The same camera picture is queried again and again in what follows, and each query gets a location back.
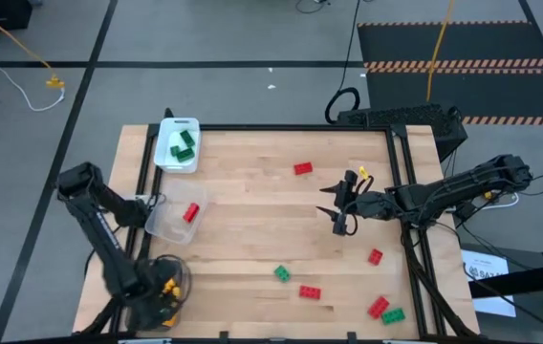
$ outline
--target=wooden tabletop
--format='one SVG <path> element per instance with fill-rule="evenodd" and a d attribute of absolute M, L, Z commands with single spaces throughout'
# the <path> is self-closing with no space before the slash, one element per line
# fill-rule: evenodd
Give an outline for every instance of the wooden tabletop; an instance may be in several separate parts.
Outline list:
<path fill-rule="evenodd" d="M 109 182 L 121 195 L 135 193 L 145 133 L 145 125 L 122 129 Z M 408 134 L 418 182 L 439 180 L 442 172 L 430 128 L 408 127 Z M 313 173 L 296 176 L 293 166 L 306 161 L 313 164 Z M 218 337 L 220 331 L 229 331 L 237 338 L 345 338 L 347 332 L 356 332 L 359 339 L 417 338 L 399 221 L 360 219 L 357 235 L 338 237 L 329 217 L 315 209 L 333 208 L 334 195 L 319 188 L 336 184 L 346 169 L 360 166 L 375 177 L 373 190 L 392 186 L 383 133 L 203 132 L 197 172 L 163 174 L 163 181 L 180 178 L 206 189 L 209 204 L 201 226 L 187 246 L 154 238 L 150 250 L 150 257 L 183 257 L 193 273 L 193 291 L 178 326 L 141 335 Z M 405 183 L 404 170 L 402 180 Z M 447 217 L 440 222 L 453 226 Z M 125 237 L 126 230 L 119 235 L 123 242 Z M 479 332 L 456 236 L 433 227 L 428 238 L 440 291 Z M 383 252 L 378 266 L 367 262 L 373 248 Z M 273 274 L 279 265 L 292 274 L 289 283 Z M 321 299 L 300 298 L 300 285 L 321 288 Z M 367 309 L 380 296 L 390 302 L 389 310 L 403 308 L 406 319 L 390 326 L 372 319 Z M 74 330 L 89 325 L 108 299 L 95 256 Z M 434 333 L 425 291 L 423 300 L 428 331 Z"/>

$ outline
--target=green block in tray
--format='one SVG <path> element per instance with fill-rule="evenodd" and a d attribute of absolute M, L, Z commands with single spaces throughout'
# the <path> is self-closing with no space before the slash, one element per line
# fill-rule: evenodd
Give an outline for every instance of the green block in tray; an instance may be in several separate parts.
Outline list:
<path fill-rule="evenodd" d="M 186 148 L 182 152 L 178 152 L 176 155 L 176 159 L 178 159 L 178 162 L 187 161 L 189 159 L 193 159 L 195 157 L 195 153 L 193 153 L 193 150 L 190 148 Z"/>
<path fill-rule="evenodd" d="M 179 146 L 171 146 L 169 148 L 169 154 L 172 155 L 172 157 L 176 157 L 180 153 L 180 147 Z"/>
<path fill-rule="evenodd" d="M 403 320 L 405 320 L 405 314 L 403 314 L 402 309 L 395 309 L 382 314 L 382 323 L 384 325 L 390 325 Z"/>
<path fill-rule="evenodd" d="M 275 275 L 278 276 L 278 278 L 282 282 L 289 282 L 289 280 L 291 279 L 291 274 L 283 266 L 279 266 L 278 268 L 276 268 L 273 273 L 275 273 Z"/>
<path fill-rule="evenodd" d="M 180 136 L 183 138 L 183 141 L 186 143 L 187 147 L 192 147 L 195 145 L 195 141 L 190 134 L 188 134 L 188 131 L 184 130 L 182 133 L 180 133 Z"/>

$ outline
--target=clear plastic bin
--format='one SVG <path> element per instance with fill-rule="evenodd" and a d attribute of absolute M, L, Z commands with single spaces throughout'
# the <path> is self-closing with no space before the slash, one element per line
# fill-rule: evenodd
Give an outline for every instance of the clear plastic bin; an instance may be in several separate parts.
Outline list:
<path fill-rule="evenodd" d="M 160 198 L 144 228 L 172 243 L 190 243 L 206 212 L 206 190 L 196 183 L 168 179 L 163 181 L 161 192 L 165 197 Z M 199 211 L 193 221 L 187 223 L 183 216 L 191 204 L 198 205 Z"/>

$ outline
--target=white plastic tray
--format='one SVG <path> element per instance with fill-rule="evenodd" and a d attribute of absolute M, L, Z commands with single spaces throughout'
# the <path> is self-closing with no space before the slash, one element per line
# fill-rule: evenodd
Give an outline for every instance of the white plastic tray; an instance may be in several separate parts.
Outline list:
<path fill-rule="evenodd" d="M 170 154 L 170 148 L 177 145 L 181 150 L 186 149 L 186 144 L 180 136 L 184 130 L 188 131 L 195 141 L 195 145 L 191 147 L 195 157 L 189 161 L 178 162 L 176 157 L 172 157 Z M 199 120 L 195 118 L 165 118 L 161 121 L 157 136 L 154 163 L 167 173 L 193 173 L 197 170 L 200 143 Z"/>

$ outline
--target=red lego brick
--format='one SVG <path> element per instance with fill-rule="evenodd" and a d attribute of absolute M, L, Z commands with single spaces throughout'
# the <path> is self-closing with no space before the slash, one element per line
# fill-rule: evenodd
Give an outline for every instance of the red lego brick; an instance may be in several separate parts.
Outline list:
<path fill-rule="evenodd" d="M 372 250 L 368 259 L 369 263 L 378 265 L 380 260 L 382 260 L 382 252 L 378 251 L 377 249 Z"/>
<path fill-rule="evenodd" d="M 186 210 L 185 215 L 183 215 L 183 219 L 185 219 L 185 221 L 190 224 L 198 212 L 199 212 L 199 206 L 196 204 L 191 204 L 188 206 L 188 209 Z"/>
<path fill-rule="evenodd" d="M 313 287 L 299 287 L 299 296 L 320 300 L 320 289 Z"/>
<path fill-rule="evenodd" d="M 374 319 L 380 318 L 382 313 L 386 310 L 389 303 L 386 301 L 386 299 L 383 296 L 380 296 L 376 302 L 374 302 L 373 305 L 369 308 L 369 311 L 367 313 L 371 315 Z"/>
<path fill-rule="evenodd" d="M 312 172 L 312 163 L 311 162 L 305 162 L 305 163 L 300 163 L 300 164 L 297 164 L 294 166 L 294 174 L 296 176 L 300 175 L 300 174 L 304 174 L 304 173 L 310 173 Z"/>

